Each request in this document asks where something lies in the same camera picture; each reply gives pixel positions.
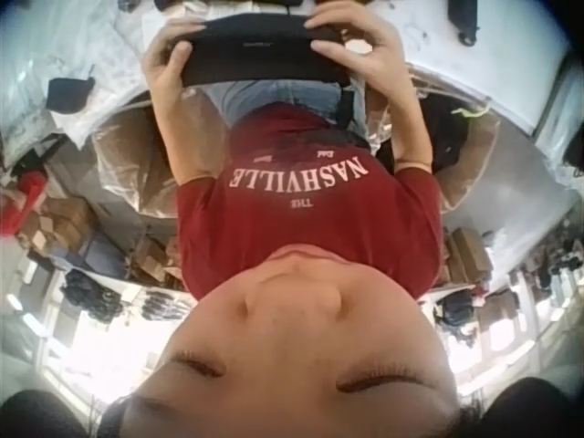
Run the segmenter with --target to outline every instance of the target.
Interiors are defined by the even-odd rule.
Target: eye
[[[381,370],[368,370],[351,378],[346,382],[337,383],[337,391],[353,394],[375,388],[388,383],[402,382],[421,386],[429,386],[414,370],[404,367],[389,367]]]
[[[210,365],[208,362],[200,360],[190,351],[181,351],[177,353],[172,357],[171,361],[189,367],[203,377],[216,379],[224,375],[224,372],[221,372],[218,366]]]

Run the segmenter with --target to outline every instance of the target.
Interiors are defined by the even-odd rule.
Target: red t-shirt
[[[442,257],[432,175],[392,176],[365,149],[302,141],[299,132],[327,123],[296,107],[278,104],[255,121],[235,132],[244,152],[217,180],[179,187],[182,276],[196,298],[292,244],[373,266],[414,298],[432,287]]]
[[[26,196],[25,204],[22,210],[18,210],[14,203],[10,203],[2,211],[0,235],[15,235],[18,232],[46,185],[47,178],[41,172],[28,172],[20,177],[16,183],[16,189]]]

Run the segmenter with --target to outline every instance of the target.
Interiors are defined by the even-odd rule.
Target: person
[[[144,56],[179,185],[182,275],[200,301],[133,394],[125,430],[425,436],[462,418],[443,346],[416,303],[437,276],[442,227],[400,37],[350,1],[316,7],[306,27],[324,25],[358,29],[372,45],[361,56],[312,43],[354,74],[354,135],[335,140],[338,85],[205,86],[231,129],[231,162],[217,179],[182,100],[181,72],[196,50],[182,42],[163,54],[204,24],[171,22]],[[394,175],[350,140],[366,136],[363,80],[388,100],[403,149]]]

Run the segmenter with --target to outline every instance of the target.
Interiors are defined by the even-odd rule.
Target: finger
[[[178,16],[176,18],[171,18],[166,22],[166,26],[175,25],[200,25],[204,23],[204,20],[199,16]]]
[[[312,43],[310,43],[310,48],[323,57],[332,59],[341,66],[345,66],[346,68],[349,68],[356,73],[361,73],[362,71],[362,56],[355,52],[351,52],[339,43],[314,40]]]
[[[166,73],[172,78],[178,78],[183,72],[186,61],[193,52],[193,45],[187,41],[181,41],[172,50],[171,57],[166,66]]]
[[[331,9],[339,9],[340,7],[363,7],[359,3],[355,2],[354,0],[336,0],[334,2],[325,2],[317,5],[312,11],[312,15],[315,16],[316,14],[320,14],[321,12],[325,12]]]
[[[382,23],[376,16],[363,11],[355,12],[355,9],[351,6],[343,6],[335,9],[327,10],[323,13],[312,16],[305,23],[305,27],[313,29],[319,26],[326,25],[349,25],[354,26],[359,30],[364,31],[369,34],[373,39],[378,42],[383,42],[386,38],[383,30],[384,23]]]
[[[148,50],[144,54],[142,67],[144,69],[156,68],[166,61],[166,54],[171,42],[183,35],[198,32],[204,29],[201,24],[181,24],[163,27],[152,40]]]

